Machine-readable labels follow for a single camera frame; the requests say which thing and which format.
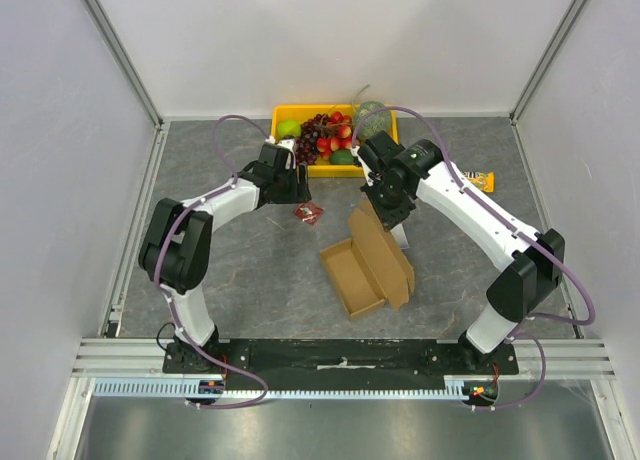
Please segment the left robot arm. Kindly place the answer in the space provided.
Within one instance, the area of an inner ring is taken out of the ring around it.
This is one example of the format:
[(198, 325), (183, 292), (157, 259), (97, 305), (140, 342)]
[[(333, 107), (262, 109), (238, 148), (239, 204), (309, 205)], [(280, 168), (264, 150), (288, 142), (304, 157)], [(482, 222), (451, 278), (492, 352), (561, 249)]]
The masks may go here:
[(311, 199), (307, 167), (296, 141), (268, 138), (256, 160), (220, 187), (187, 200), (160, 200), (141, 244), (138, 263), (165, 298), (174, 326), (165, 347), (166, 373), (208, 373), (220, 365), (219, 332), (204, 298), (212, 236), (220, 227), (268, 204)]

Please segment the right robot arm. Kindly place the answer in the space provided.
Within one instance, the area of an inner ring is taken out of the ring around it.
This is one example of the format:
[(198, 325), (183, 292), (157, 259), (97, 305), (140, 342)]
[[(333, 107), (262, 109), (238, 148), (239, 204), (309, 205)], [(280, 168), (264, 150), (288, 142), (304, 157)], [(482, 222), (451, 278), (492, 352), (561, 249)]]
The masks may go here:
[(357, 150), (362, 188), (378, 220), (396, 239), (417, 202), (451, 220), (491, 260), (499, 274), (486, 291), (487, 304), (458, 340), (458, 361), (483, 372), (494, 353), (562, 279), (565, 240), (553, 229), (539, 233), (473, 186), (442, 150), (423, 139), (408, 148), (379, 133)]

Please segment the brown cardboard box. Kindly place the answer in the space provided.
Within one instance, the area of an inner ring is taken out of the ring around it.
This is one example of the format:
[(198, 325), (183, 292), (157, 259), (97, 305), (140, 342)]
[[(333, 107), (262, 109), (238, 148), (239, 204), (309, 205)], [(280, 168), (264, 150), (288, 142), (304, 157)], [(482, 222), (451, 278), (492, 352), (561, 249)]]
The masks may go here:
[(348, 218), (350, 237), (320, 252), (347, 317), (356, 320), (390, 305), (399, 310), (415, 291), (415, 272), (367, 200)]

